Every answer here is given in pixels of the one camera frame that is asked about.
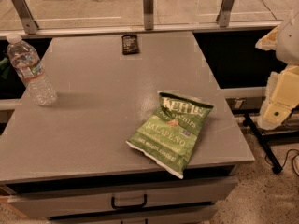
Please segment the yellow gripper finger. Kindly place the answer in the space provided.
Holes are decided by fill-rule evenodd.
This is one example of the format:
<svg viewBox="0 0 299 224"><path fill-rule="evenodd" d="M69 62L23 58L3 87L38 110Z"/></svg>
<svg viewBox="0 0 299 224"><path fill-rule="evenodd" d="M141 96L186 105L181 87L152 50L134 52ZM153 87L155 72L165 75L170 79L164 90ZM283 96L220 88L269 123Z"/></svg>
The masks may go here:
<svg viewBox="0 0 299 224"><path fill-rule="evenodd" d="M299 105L299 66L288 65L280 73L272 72L267 80L258 126L273 130Z"/></svg>
<svg viewBox="0 0 299 224"><path fill-rule="evenodd" d="M256 49L275 50L277 44L278 26L273 28L267 35L260 38L255 44Z"/></svg>

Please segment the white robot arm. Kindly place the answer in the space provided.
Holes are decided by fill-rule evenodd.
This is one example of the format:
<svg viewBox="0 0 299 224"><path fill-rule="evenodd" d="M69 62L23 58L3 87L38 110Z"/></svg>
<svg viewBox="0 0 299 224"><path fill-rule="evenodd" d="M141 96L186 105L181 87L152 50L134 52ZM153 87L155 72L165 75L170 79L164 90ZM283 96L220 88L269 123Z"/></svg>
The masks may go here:
<svg viewBox="0 0 299 224"><path fill-rule="evenodd" d="M299 105L299 16L293 10L279 26L260 38L255 47L274 50L276 58L285 64L280 73L271 72L260 109L258 125L273 130Z"/></svg>

